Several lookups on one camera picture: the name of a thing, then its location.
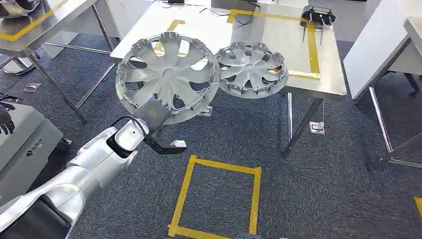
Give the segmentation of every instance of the stainless steel table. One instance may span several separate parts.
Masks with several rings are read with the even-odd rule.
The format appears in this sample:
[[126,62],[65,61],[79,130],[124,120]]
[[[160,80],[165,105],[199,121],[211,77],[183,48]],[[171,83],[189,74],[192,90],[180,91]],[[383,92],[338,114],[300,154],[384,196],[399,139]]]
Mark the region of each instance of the stainless steel table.
[[[86,119],[79,111],[79,108],[111,71],[114,64],[107,68],[94,86],[85,94],[79,103],[75,105],[32,53],[90,7],[92,8],[92,11],[94,11],[97,22],[107,40],[110,50],[113,50],[113,44],[95,6],[97,1],[98,0],[42,0],[38,7],[28,17],[0,20],[0,53],[10,56],[7,60],[0,63],[0,68],[16,57],[28,57],[43,73],[46,80],[56,88],[60,96],[76,112],[82,121],[86,121]],[[99,54],[110,54],[110,52],[84,47],[53,43],[50,43],[50,45]]]
[[[197,13],[204,9],[204,5],[209,6],[209,3],[210,1],[204,0],[194,3],[203,4],[202,6],[175,5],[171,8],[163,8],[164,3],[155,2],[111,53],[111,58],[116,63],[121,61],[132,44],[147,37],[145,32],[153,35],[166,30],[178,31],[178,24],[203,24],[202,22],[207,19],[200,19],[201,15]],[[213,19],[215,22],[224,20],[232,24],[232,41],[262,42],[267,44],[269,49],[282,53],[286,58],[290,75],[287,85],[282,90],[288,94],[289,143],[285,150],[286,155],[298,141],[304,129],[308,127],[311,117],[323,100],[340,101],[347,91],[332,27],[326,26],[323,29],[315,29],[312,25],[302,27],[300,23],[304,19],[300,18],[302,8],[299,7],[263,3],[259,5],[261,9],[255,10],[253,18],[251,18],[251,11],[212,8],[217,13],[230,13],[229,16],[213,16]],[[251,22],[246,26],[240,26],[235,17],[242,22],[251,19]],[[205,38],[200,38],[200,40],[207,44],[207,42],[212,42],[213,38],[223,37],[221,34],[224,32],[205,34],[202,36]],[[295,132],[293,132],[292,94],[314,98],[314,102]]]

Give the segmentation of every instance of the cable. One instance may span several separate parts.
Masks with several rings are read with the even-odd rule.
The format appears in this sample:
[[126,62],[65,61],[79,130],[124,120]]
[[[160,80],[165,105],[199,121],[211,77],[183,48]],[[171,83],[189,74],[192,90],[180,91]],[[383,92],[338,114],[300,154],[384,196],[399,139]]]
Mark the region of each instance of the cable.
[[202,9],[199,13],[203,12],[204,10],[208,10],[208,11],[210,11],[210,12],[212,12],[212,13],[216,14],[217,16],[230,16],[230,14],[220,14],[220,13],[217,13],[217,12],[215,12],[215,11],[213,11],[213,10],[209,9],[209,8],[204,8],[204,9]]
[[255,13],[255,8],[256,8],[256,7],[257,7],[257,8],[259,8],[259,12],[261,12],[261,6],[260,6],[260,5],[258,5],[258,4],[253,3],[251,0],[240,0],[240,1],[245,1],[245,2],[247,2],[247,3],[249,3],[249,4],[253,5],[253,6],[255,6],[255,7],[252,9],[252,13],[251,13],[250,20],[249,20],[249,21],[247,21],[247,22],[245,22],[245,23],[241,22],[241,21],[237,18],[237,16],[236,16],[236,15],[234,15],[234,18],[236,19],[236,21],[237,21],[237,22],[239,22],[240,27],[243,27],[243,26],[246,26],[246,25],[248,25],[248,24],[250,24],[250,23],[252,22],[252,20],[253,20],[253,14]]
[[165,6],[163,6],[162,8],[172,8],[172,7],[174,7],[174,5],[176,5],[175,3],[173,3],[173,4],[168,4],[168,5],[170,5],[170,6],[168,6],[168,7],[165,7]]
[[[248,20],[247,22],[241,22],[241,21],[237,18],[237,16],[236,16],[236,15],[234,15],[234,18],[236,19],[236,21],[237,21],[237,22],[239,22],[240,27],[243,27],[243,26],[246,26],[246,25],[248,25],[248,24],[250,24],[250,23],[252,22],[252,20],[253,20],[253,14],[255,13],[255,8],[256,8],[256,7],[257,7],[257,8],[259,8],[259,11],[258,11],[258,12],[261,12],[261,6],[255,3],[255,2],[257,2],[256,0],[240,0],[240,1],[245,1],[245,2],[247,2],[248,4],[250,4],[250,5],[253,5],[253,6],[254,6],[254,8],[252,9],[252,13],[251,13],[250,20]],[[174,4],[170,5],[169,7],[164,7],[164,6],[163,6],[162,8],[172,8],[172,7],[174,7],[174,5],[176,5],[176,3],[174,3]],[[208,11],[212,12],[215,16],[230,16],[230,14],[220,14],[220,13],[217,13],[217,12],[215,12],[215,11],[213,11],[213,10],[211,10],[211,9],[207,8],[205,5],[188,4],[188,3],[183,3],[183,5],[186,5],[186,6],[204,6],[205,8],[204,8],[204,9],[202,9],[199,13],[202,13],[203,11],[208,10]]]
[[146,134],[146,132],[145,132],[144,128],[142,127],[141,122],[139,122],[137,118],[135,118],[135,117],[133,117],[133,116],[130,116],[130,115],[122,116],[122,117],[120,117],[120,118],[116,119],[116,120],[115,120],[115,121],[114,121],[114,122],[110,125],[110,127],[114,127],[114,125],[115,125],[115,124],[117,124],[120,120],[125,119],[125,118],[129,118],[129,119],[131,119],[132,121],[134,121],[134,122],[135,122],[135,124],[137,124],[137,125],[141,128],[141,131],[142,131],[142,134],[144,135],[144,137],[145,137],[145,138],[147,138],[147,136],[148,136],[148,135]]

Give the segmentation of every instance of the carpet floor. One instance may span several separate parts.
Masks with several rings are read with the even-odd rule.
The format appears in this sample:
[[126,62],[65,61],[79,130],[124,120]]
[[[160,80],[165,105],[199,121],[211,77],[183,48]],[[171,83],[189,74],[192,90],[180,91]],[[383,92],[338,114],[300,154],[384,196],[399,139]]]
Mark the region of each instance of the carpet floor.
[[[72,44],[106,50],[98,36],[80,34]],[[353,43],[337,45],[343,59]],[[53,60],[39,53],[74,102],[111,64],[106,56],[69,49]],[[38,70],[24,76],[0,73],[0,92],[25,99],[74,142],[67,154],[49,158],[36,185],[57,174],[83,144],[127,114],[117,99],[114,77],[113,71],[82,106],[88,119],[82,124]],[[36,93],[24,93],[27,83],[42,86]],[[412,89],[402,74],[384,77],[375,89],[394,146],[422,131],[422,96],[408,95]],[[294,96],[295,127],[311,102]],[[326,134],[306,129],[290,155],[282,158],[287,98],[274,94],[245,100],[219,90],[211,118],[195,117],[156,133],[166,142],[185,140],[189,149],[181,155],[158,155],[141,145],[129,169],[87,205],[73,238],[169,238],[167,226],[191,154],[262,167],[257,233],[265,239],[422,238],[414,201],[422,197],[422,173],[394,165],[367,171],[365,163],[386,150],[370,97],[363,97],[361,107],[353,103],[350,94],[340,102],[326,101],[313,117],[322,121],[324,111]],[[411,150],[399,159],[422,163],[421,151]],[[247,232],[252,189],[252,175],[196,165],[179,225],[230,238]]]

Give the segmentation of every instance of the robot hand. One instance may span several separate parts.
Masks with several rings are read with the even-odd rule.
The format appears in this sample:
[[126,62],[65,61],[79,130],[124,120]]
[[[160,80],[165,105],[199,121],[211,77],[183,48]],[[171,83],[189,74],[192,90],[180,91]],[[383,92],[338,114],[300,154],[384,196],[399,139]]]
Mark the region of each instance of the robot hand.
[[160,99],[149,97],[120,130],[114,124],[90,140],[56,177],[0,208],[0,239],[68,238],[82,210],[95,195],[123,172],[144,141],[156,152],[175,154],[186,150],[184,141],[171,145],[151,134],[171,116]]
[[7,111],[6,107],[4,106],[11,106],[8,107],[10,110],[15,110],[14,106],[6,104],[6,103],[0,103],[0,134],[13,134],[14,130],[14,123],[12,121],[12,118]]

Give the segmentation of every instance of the white table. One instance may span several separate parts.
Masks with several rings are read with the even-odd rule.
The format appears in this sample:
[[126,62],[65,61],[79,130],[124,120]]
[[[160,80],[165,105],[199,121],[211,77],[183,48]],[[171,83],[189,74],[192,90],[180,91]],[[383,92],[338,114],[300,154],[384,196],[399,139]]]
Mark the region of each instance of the white table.
[[395,159],[411,147],[420,146],[422,133],[394,149],[374,90],[378,80],[395,71],[405,73],[419,91],[412,77],[412,74],[422,75],[422,20],[418,17],[422,17],[420,0],[383,0],[343,63],[352,98],[358,101],[366,90],[371,94],[387,149],[378,162],[422,168],[422,164]]
[[[326,27],[323,31],[313,31],[313,28],[308,27],[311,33],[307,31],[308,28],[304,31],[304,28],[300,26],[300,16],[303,3],[307,3],[302,1],[298,7],[297,1],[280,2],[286,5],[260,3],[260,12],[255,13],[253,21],[244,27],[239,27],[233,16],[214,16],[209,11],[199,13],[205,7],[210,7],[210,0],[187,1],[187,3],[204,6],[175,5],[171,8],[167,8],[168,5],[165,3],[155,2],[111,53],[111,57],[115,63],[118,63],[138,40],[167,30],[178,31],[172,24],[176,19],[205,29],[199,35],[193,32],[187,32],[187,35],[197,37],[214,53],[235,40],[267,44],[272,51],[283,54],[289,69],[289,80],[282,90],[288,93],[289,102],[289,144],[285,151],[287,154],[303,130],[308,127],[311,117],[322,101],[343,99],[346,95],[346,86],[333,28]],[[296,4],[296,7],[287,6],[289,3]],[[227,9],[212,9],[221,14],[229,13]],[[251,12],[242,11],[232,13],[243,14],[243,17],[247,19],[251,14]],[[314,98],[314,102],[295,132],[292,126],[292,93]]]

